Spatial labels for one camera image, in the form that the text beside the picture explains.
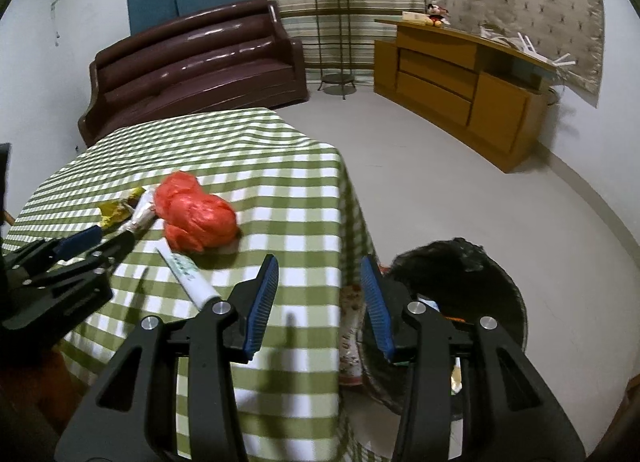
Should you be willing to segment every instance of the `cabinet drawer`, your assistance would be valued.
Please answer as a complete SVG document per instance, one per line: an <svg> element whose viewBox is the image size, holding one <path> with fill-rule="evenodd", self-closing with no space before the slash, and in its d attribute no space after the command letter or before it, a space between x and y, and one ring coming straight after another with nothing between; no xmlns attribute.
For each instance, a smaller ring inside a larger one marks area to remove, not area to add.
<svg viewBox="0 0 640 462"><path fill-rule="evenodd" d="M478 46L457 36L398 26L396 45L469 69L476 66Z"/></svg>
<svg viewBox="0 0 640 462"><path fill-rule="evenodd" d="M509 153L532 94L482 73L478 79L469 131L501 152Z"/></svg>
<svg viewBox="0 0 640 462"><path fill-rule="evenodd" d="M373 82L376 85L395 90L396 73L398 72L396 43L376 40L373 53Z"/></svg>
<svg viewBox="0 0 640 462"><path fill-rule="evenodd" d="M459 125L466 125L469 118L471 103L466 99L404 72L398 72L397 92Z"/></svg>
<svg viewBox="0 0 640 462"><path fill-rule="evenodd" d="M400 51L400 70L473 99L478 75L465 68L408 49Z"/></svg>

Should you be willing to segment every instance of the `snack package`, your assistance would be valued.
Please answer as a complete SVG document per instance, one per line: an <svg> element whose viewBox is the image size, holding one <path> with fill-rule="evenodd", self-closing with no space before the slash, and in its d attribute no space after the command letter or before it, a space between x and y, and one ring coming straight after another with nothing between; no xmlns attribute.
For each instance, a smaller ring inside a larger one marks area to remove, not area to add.
<svg viewBox="0 0 640 462"><path fill-rule="evenodd" d="M340 349L338 383L342 386L362 384L362 363L356 337L365 313L364 292L359 285L340 291Z"/></svg>
<svg viewBox="0 0 640 462"><path fill-rule="evenodd" d="M98 209L100 210L100 215L102 215L100 227L103 230L109 229L131 217L143 193L145 193L145 189L139 186L133 188L126 198L99 203Z"/></svg>

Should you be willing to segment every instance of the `sofa cushion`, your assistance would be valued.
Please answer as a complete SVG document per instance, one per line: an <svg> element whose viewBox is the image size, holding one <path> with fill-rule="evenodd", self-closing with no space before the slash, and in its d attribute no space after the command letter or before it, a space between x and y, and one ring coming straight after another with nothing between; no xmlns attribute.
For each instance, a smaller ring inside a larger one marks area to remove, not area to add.
<svg viewBox="0 0 640 462"><path fill-rule="evenodd" d="M214 70L231 67L241 62L252 62L274 54L273 36L241 42L221 49L213 49L180 62L166 65L135 78L122 86L105 92L104 100L115 112L132 106L145 98L159 96L174 84L192 80Z"/></svg>
<svg viewBox="0 0 640 462"><path fill-rule="evenodd" d="M98 139L122 127L137 125L155 119L202 112L217 101L245 97L253 90L271 87L271 92L290 90L295 81L293 67L273 58L215 70L182 81L162 90L158 96L149 96L116 112L100 129Z"/></svg>
<svg viewBox="0 0 640 462"><path fill-rule="evenodd" d="M269 10L270 2L268 0L245 0L197 11L183 17L169 20L164 24L149 28L136 35L129 36L129 38L125 38L106 49L102 49L95 55L95 63L98 68L102 68L116 62L124 56L133 54L140 49L147 48L158 42L164 42L174 36L183 35L184 33L202 27L221 24L228 20L237 20L251 15L268 13Z"/></svg>
<svg viewBox="0 0 640 462"><path fill-rule="evenodd" d="M173 36L103 65L98 69L98 82L100 88L108 92L151 71L203 52L271 35L273 24L268 14L226 20Z"/></svg>

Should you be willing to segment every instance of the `metal screw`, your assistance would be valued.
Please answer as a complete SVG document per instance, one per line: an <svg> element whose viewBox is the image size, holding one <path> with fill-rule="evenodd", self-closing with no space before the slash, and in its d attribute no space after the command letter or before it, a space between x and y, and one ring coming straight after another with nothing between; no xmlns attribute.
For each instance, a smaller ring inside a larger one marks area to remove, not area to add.
<svg viewBox="0 0 640 462"><path fill-rule="evenodd" d="M421 301L412 301L406 306L406 309L411 312L411 314L422 314L427 310L427 306Z"/></svg>
<svg viewBox="0 0 640 462"><path fill-rule="evenodd" d="M495 320L495 317L482 316L480 318L480 325L482 328L486 328L487 330L493 330L498 327L498 322Z"/></svg>
<svg viewBox="0 0 640 462"><path fill-rule="evenodd" d="M160 320L156 316L147 316L142 320L142 328L145 330L153 330L158 326Z"/></svg>
<svg viewBox="0 0 640 462"><path fill-rule="evenodd" d="M231 310L231 304L228 301L218 301L213 304L212 310L216 314L226 314Z"/></svg>

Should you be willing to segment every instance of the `gray floor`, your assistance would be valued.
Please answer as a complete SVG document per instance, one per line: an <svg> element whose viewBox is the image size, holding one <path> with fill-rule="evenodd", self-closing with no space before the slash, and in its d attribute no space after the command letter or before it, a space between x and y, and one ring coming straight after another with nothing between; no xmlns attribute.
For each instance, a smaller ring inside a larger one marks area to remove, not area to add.
<svg viewBox="0 0 640 462"><path fill-rule="evenodd" d="M507 175L371 88L342 100L309 87L278 114L340 150L381 261L455 236L483 245L522 292L529 359L593 449L640 339L640 276L620 243L541 163ZM348 410L360 441L389 456L397 419L357 397Z"/></svg>

